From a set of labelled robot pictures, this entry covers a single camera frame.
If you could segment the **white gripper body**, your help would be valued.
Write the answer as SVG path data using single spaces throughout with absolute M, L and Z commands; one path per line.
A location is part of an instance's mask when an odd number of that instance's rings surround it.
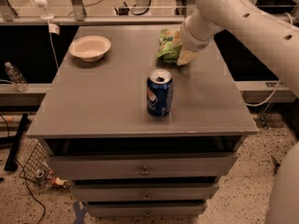
M 214 31 L 200 15 L 189 16 L 179 28 L 182 46 L 190 51 L 200 51 L 210 44 Z

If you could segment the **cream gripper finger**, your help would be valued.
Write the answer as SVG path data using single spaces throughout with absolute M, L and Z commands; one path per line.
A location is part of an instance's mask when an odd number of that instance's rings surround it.
M 193 61 L 195 58 L 199 56 L 198 51 L 191 51 L 185 49 L 184 47 L 181 48 L 181 51 L 178 56 L 177 65 L 185 65 L 189 62 Z

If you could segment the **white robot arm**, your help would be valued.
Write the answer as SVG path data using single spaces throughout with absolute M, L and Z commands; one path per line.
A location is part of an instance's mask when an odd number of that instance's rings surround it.
M 258 9 L 250 0 L 195 0 L 195 4 L 180 27 L 185 49 L 204 49 L 214 34 L 225 29 L 299 97 L 298 27 Z M 299 143 L 278 168 L 266 224 L 299 224 Z

